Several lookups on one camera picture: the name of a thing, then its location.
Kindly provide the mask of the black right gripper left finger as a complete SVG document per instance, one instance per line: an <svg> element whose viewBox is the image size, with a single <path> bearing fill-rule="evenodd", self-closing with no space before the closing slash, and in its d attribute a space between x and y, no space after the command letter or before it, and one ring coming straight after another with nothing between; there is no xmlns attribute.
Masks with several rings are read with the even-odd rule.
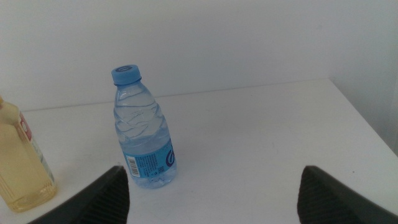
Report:
<svg viewBox="0 0 398 224"><path fill-rule="evenodd" d="M31 224L126 224L129 207L127 172L114 166Z"/></svg>

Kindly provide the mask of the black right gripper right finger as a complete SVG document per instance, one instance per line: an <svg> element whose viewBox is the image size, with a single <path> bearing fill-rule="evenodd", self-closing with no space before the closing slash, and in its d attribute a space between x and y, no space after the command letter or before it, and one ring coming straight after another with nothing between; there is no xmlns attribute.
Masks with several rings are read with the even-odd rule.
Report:
<svg viewBox="0 0 398 224"><path fill-rule="evenodd" d="M363 197L317 166L302 172L297 213L300 223L397 223L397 215Z"/></svg>

